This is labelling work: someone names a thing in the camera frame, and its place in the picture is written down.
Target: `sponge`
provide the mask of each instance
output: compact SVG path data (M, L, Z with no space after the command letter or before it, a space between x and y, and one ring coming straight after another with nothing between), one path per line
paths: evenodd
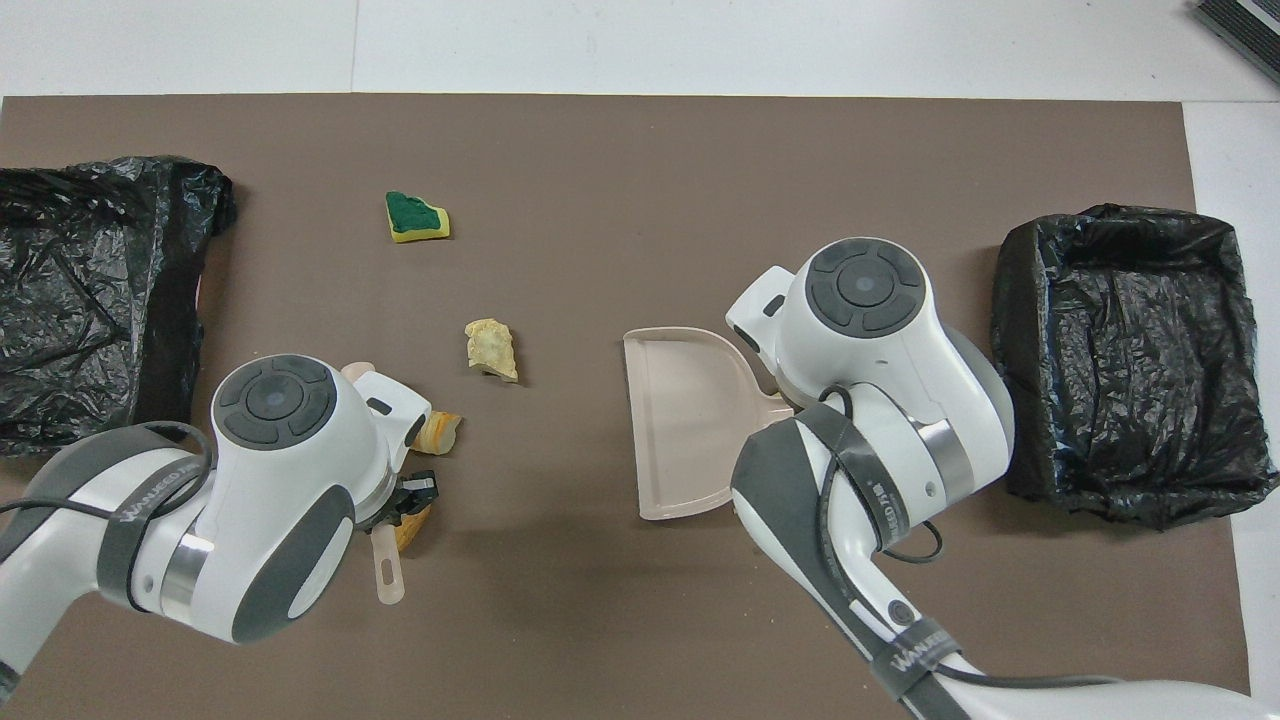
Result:
M433 208L421 197L394 190L387 193L387 222L396 242L449 236L449 214L444 208Z

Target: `gray band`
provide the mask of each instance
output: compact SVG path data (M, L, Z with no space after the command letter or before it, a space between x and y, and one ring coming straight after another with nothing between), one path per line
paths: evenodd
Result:
M858 491L867 514L876 524L877 550L892 547L905 538L911 530L906 503L876 450L854 423L820 402L796 415L796 420L831 451Z
M129 580L147 524L165 501L200 477L204 469L204 460L196 455L179 457L151 473L151 477L134 488L115 512L111 512L102 533L102 547L97 553L97 585L104 597L116 605L146 612L133 601Z
M876 653L872 674L900 700L952 652L960 652L960 644L951 634L932 618L922 618Z
M4 707L4 703L9 702L9 698L13 697L13 691L18 687L18 680L20 679L22 675L17 670L0 660L0 707Z

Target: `gray joint cap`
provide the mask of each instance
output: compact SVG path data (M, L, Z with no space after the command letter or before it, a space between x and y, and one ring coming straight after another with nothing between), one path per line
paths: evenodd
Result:
M805 299L818 319L842 336L884 337L924 306L924 270L896 245L845 238L809 264Z

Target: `white floor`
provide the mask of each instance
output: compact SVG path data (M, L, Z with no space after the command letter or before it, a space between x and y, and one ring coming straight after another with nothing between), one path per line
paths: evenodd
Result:
M1280 86L1180 0L0 0L0 101L351 91L1185 101L1280 418ZM1253 694L1280 708L1280 500L1233 528Z

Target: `trash piece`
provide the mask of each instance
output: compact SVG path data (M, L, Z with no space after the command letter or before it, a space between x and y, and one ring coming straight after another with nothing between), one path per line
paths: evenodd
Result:
M1276 487L1228 223L1120 205L1038 218L1005 238L992 306L1009 492L1165 530Z
M516 352L511 347L511 328L485 318L467 323L467 366L480 368L504 382L520 382L516 374Z
M189 420L197 283L232 181L184 158L0 170L0 455Z
M433 208L421 197L394 190L387 193L387 223L396 242L449 236L449 214L444 208Z
M453 450L453 443L458 437L458 423L461 421L462 415L431 410L431 414L426 416L426 424L422 425L417 437L413 438L413 445L410 446L410 450L428 455L444 455Z
M622 336L640 516L668 520L728 502L748 436L794 414L760 392L742 354L699 328Z
M417 537L417 532L422 529L422 524L426 523L426 515L431 511L431 506L426 506L421 512L415 512L413 515L401 516L401 524L396 525L396 547L404 552L408 543L413 542Z

